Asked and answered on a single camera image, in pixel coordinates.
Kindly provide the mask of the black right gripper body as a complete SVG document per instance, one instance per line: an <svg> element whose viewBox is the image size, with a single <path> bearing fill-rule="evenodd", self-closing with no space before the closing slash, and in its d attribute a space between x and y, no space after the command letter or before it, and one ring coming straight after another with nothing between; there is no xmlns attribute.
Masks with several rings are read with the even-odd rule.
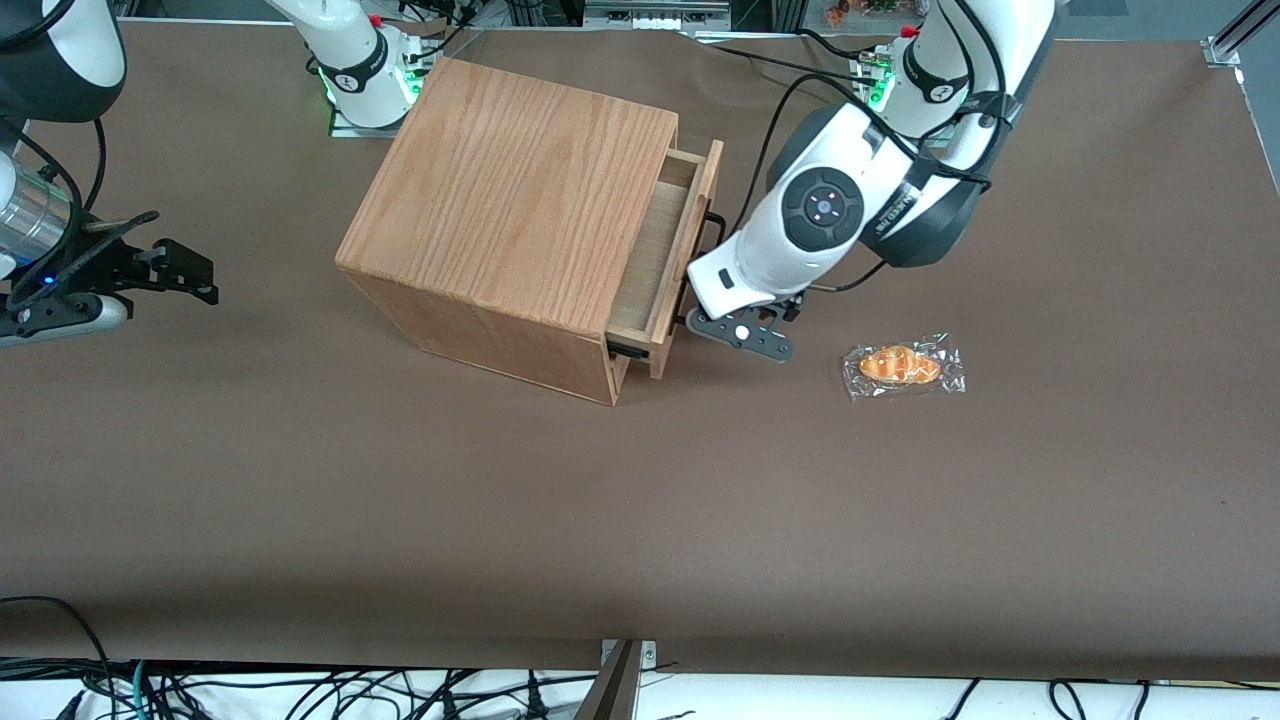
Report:
<svg viewBox="0 0 1280 720"><path fill-rule="evenodd" d="M163 292L151 251L125 234L159 219L145 211L128 220L93 222L63 250L18 270L3 295L3 337L77 337L111 331L133 316L131 290Z"/></svg>

